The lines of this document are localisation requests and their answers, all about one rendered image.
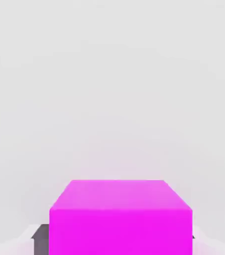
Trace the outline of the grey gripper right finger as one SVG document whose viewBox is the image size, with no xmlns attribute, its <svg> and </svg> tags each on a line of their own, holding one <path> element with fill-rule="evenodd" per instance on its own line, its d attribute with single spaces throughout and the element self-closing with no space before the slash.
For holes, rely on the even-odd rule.
<svg viewBox="0 0 225 255">
<path fill-rule="evenodd" d="M 207 237 L 193 225 L 193 255 L 225 255 L 225 243 Z"/>
</svg>

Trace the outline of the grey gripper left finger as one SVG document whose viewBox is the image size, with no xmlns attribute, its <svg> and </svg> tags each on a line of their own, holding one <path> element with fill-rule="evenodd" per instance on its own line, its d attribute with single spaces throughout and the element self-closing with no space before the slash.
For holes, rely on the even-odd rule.
<svg viewBox="0 0 225 255">
<path fill-rule="evenodd" d="M 0 244 L 0 255 L 49 255 L 49 225 L 29 225 L 19 237 Z"/>
</svg>

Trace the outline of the small magenta cube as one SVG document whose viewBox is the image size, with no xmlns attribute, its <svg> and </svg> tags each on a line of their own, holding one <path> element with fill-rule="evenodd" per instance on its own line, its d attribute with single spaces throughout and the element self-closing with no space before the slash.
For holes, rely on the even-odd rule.
<svg viewBox="0 0 225 255">
<path fill-rule="evenodd" d="M 162 180 L 73 180 L 49 212 L 49 255 L 193 255 L 193 211 Z"/>
</svg>

